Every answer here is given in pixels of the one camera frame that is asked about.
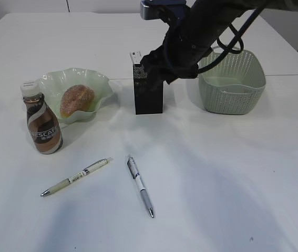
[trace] coffee bottle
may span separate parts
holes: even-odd
[[[27,108],[27,127],[35,147],[42,154],[51,154],[61,148],[63,138],[59,122],[45,102],[45,96],[34,81],[20,87]]]

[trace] bottle cap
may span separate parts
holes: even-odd
[[[24,82],[20,86],[20,90],[24,97],[32,97],[40,93],[40,87],[38,83],[35,83],[34,81]]]

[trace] silver pen tip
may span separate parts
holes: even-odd
[[[50,194],[50,191],[49,190],[46,190],[44,191],[43,193],[40,194],[41,197],[45,197],[47,196],[48,194]]]
[[[149,209],[149,212],[150,212],[151,218],[154,218],[155,215],[154,215],[154,213],[153,213],[153,209],[152,209],[152,208]]]

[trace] white label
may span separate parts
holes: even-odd
[[[30,134],[33,137],[41,138],[41,140],[47,140],[47,139],[53,138],[58,132],[59,132],[58,127],[53,126],[49,130],[46,130],[43,132],[30,131]]]
[[[130,58],[134,65],[140,64],[140,61],[142,60],[142,54],[140,51],[134,51],[130,53]]]
[[[69,177],[68,180],[69,180],[69,182],[71,184],[74,181],[77,181],[77,180],[79,180],[80,178],[82,178],[82,177],[84,177],[86,175],[87,175],[87,173],[85,171],[82,171],[82,172],[79,172],[78,174],[76,174],[76,175],[74,175],[72,177]]]
[[[137,184],[137,186],[138,186],[138,189],[139,189],[140,191],[142,191],[143,189],[145,189],[145,187],[144,187],[144,185],[143,185],[143,182],[142,182],[142,179],[140,178],[140,175],[138,175],[138,176],[135,178],[135,180],[136,180],[136,184]]]

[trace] white wall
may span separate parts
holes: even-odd
[[[281,34],[295,50],[298,50],[298,12],[265,9],[261,16]]]
[[[195,0],[187,0],[192,6]],[[68,0],[71,12],[137,13],[139,0]]]
[[[66,0],[0,0],[0,19],[12,12],[68,12]]]

